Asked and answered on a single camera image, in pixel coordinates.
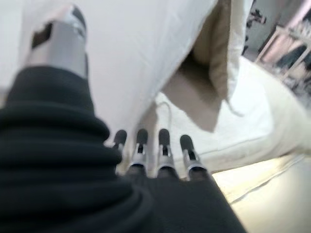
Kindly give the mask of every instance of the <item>beige fabric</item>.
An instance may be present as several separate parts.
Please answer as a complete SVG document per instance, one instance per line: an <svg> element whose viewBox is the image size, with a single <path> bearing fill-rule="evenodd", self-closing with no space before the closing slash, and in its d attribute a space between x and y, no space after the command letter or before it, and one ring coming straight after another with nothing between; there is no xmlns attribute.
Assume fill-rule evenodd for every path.
<svg viewBox="0 0 311 233"><path fill-rule="evenodd" d="M228 101L237 85L251 2L219 0L193 47L195 60L209 66L209 79L218 95Z"/></svg>
<svg viewBox="0 0 311 233"><path fill-rule="evenodd" d="M213 174L229 203L263 185L304 159L303 154L291 153L280 158Z"/></svg>

